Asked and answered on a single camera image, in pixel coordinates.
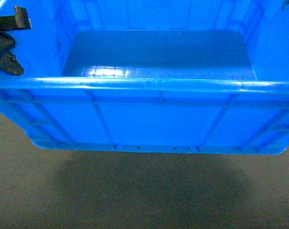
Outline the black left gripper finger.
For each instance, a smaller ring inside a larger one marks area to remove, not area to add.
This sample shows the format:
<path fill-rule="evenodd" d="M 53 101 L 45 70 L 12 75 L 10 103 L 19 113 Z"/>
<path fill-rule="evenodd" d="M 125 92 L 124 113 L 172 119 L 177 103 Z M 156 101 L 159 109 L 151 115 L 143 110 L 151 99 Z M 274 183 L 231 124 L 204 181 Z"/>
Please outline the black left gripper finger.
<path fill-rule="evenodd" d="M 15 39 L 5 32 L 0 32 L 0 69 L 6 73 L 21 76 L 24 68 L 10 50 L 16 45 Z"/>
<path fill-rule="evenodd" d="M 27 10 L 20 6 L 14 6 L 13 9 L 13 15 L 0 16 L 0 31 L 32 29 L 32 23 Z"/>

